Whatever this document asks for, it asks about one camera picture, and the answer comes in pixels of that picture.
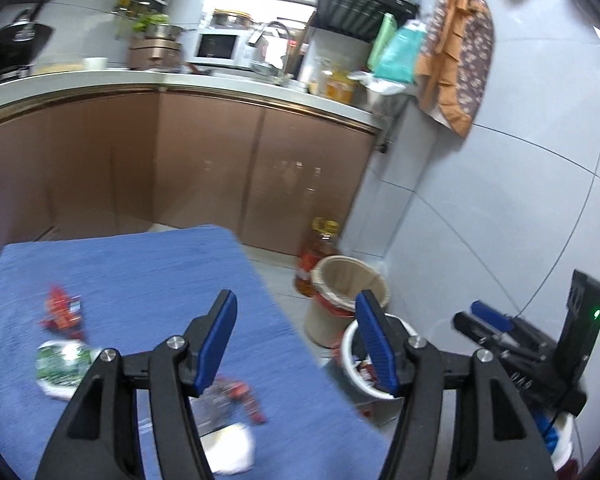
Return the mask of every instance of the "brown floral fabric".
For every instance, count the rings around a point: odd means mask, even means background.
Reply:
[[[428,76],[420,107],[427,110],[438,87],[438,105],[461,136],[471,128],[486,85],[494,32],[485,0],[439,0],[415,73]]]

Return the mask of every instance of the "green and white package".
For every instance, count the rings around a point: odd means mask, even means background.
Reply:
[[[36,382],[48,396],[69,400],[99,354],[82,341],[46,341],[36,355]]]

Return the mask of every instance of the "white cup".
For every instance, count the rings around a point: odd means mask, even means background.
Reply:
[[[84,69],[85,70],[106,70],[107,69],[107,58],[106,57],[85,57],[84,58]]]

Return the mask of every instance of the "beige trash can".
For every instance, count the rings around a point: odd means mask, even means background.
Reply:
[[[389,305],[384,278],[365,262],[349,256],[328,256],[311,271],[315,295],[304,318],[304,332],[314,343],[334,348],[355,319],[356,296],[368,288],[383,310]]]

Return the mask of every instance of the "faucet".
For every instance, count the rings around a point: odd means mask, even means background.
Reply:
[[[249,38],[249,41],[247,42],[247,44],[249,46],[256,46],[257,43],[262,38],[262,36],[264,35],[264,31],[266,30],[266,28],[271,27],[271,26],[275,26],[277,28],[284,29],[285,34],[286,34],[286,57],[285,57],[285,62],[282,65],[282,70],[277,69],[271,63],[267,63],[267,62],[263,62],[263,61],[251,61],[251,69],[255,73],[258,73],[260,75],[269,75],[269,76],[274,75],[272,73],[272,69],[274,69],[278,72],[278,76],[276,77],[276,84],[282,84],[282,82],[285,79],[285,75],[286,75],[286,67],[289,63],[289,57],[290,57],[289,47],[290,47],[291,39],[292,39],[291,32],[289,31],[288,27],[284,23],[280,23],[275,20],[273,22],[266,23],[265,25],[261,26],[259,28],[259,30],[256,30],[253,33],[253,35]]]

